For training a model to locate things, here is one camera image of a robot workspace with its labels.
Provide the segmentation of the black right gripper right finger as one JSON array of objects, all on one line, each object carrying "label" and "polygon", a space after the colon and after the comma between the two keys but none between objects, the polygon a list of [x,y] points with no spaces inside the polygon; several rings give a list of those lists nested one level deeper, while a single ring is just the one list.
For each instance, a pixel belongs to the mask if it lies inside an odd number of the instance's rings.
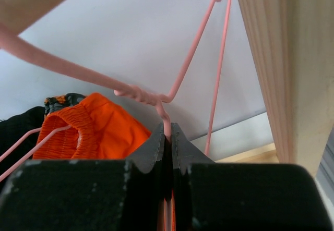
[{"label": "black right gripper right finger", "polygon": [[313,177],[294,164],[216,163],[172,124],[177,230],[332,230]]}]

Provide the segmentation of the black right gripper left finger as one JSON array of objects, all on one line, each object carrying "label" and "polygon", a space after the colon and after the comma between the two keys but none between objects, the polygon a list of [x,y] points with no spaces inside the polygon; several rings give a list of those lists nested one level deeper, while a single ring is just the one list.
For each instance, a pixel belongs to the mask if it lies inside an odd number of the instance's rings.
[{"label": "black right gripper left finger", "polygon": [[123,160],[29,160],[1,193],[1,230],[164,230],[163,126]]}]

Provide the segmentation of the orange grey camouflage shorts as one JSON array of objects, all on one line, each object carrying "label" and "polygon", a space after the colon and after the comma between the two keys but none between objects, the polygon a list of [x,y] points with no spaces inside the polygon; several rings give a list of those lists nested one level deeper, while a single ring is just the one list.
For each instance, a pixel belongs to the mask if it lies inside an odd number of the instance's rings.
[{"label": "orange grey camouflage shorts", "polygon": [[44,115],[47,116],[63,108],[75,106],[85,98],[85,95],[79,93],[68,93],[66,95],[46,98],[44,101]]}]

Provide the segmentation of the black shorts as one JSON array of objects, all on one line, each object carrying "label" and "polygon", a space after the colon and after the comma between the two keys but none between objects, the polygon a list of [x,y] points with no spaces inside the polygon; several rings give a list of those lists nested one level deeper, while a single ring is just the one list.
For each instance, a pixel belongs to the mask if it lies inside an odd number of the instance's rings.
[{"label": "black shorts", "polygon": [[[1,154],[6,152],[28,131],[40,128],[44,121],[44,108],[37,106],[1,121]],[[1,174],[26,155],[36,144],[39,134],[33,133],[1,161]]]}]

